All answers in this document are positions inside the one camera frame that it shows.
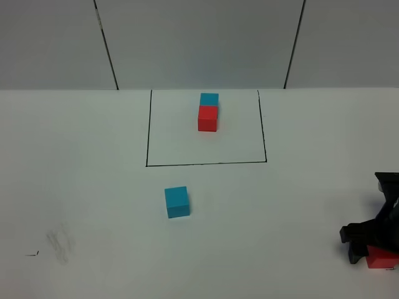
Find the black rectangle outline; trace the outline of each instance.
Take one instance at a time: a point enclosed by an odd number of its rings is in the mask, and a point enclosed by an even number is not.
[[[147,137],[147,156],[145,159],[145,167],[165,167],[165,166],[194,166],[194,165],[227,165],[227,164],[255,164],[255,163],[267,163],[266,156],[266,144],[264,141],[264,130],[262,120],[262,108],[261,108],[261,96],[259,90],[257,90],[257,100],[259,103],[259,116],[261,117],[261,128],[263,138],[263,150],[264,150],[264,161],[243,161],[243,162],[218,162],[218,163],[193,163],[193,164],[162,164],[162,165],[148,165],[148,150],[150,149],[150,128],[151,128],[151,106],[152,106],[152,89],[150,94],[150,115],[148,117],[148,137]]]

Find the smudge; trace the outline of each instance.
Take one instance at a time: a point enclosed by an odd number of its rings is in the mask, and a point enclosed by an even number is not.
[[[48,231],[46,239],[54,249],[55,257],[57,257],[60,264],[66,265],[69,261],[69,255],[73,252],[75,246],[75,240],[70,236],[67,226],[61,224],[55,230]]]

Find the cube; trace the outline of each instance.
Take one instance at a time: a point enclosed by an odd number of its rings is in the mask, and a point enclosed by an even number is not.
[[[218,107],[199,106],[198,131],[216,132],[218,129]]]
[[[218,93],[202,93],[199,101],[200,106],[219,106]]]
[[[165,189],[165,199],[168,218],[189,216],[190,203],[188,201],[187,187]]]

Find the white tabletop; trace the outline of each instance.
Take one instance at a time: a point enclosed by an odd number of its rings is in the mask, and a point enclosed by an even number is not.
[[[267,163],[145,167],[150,91],[0,92],[1,297],[397,298],[339,230],[399,169],[399,91],[259,94]]]

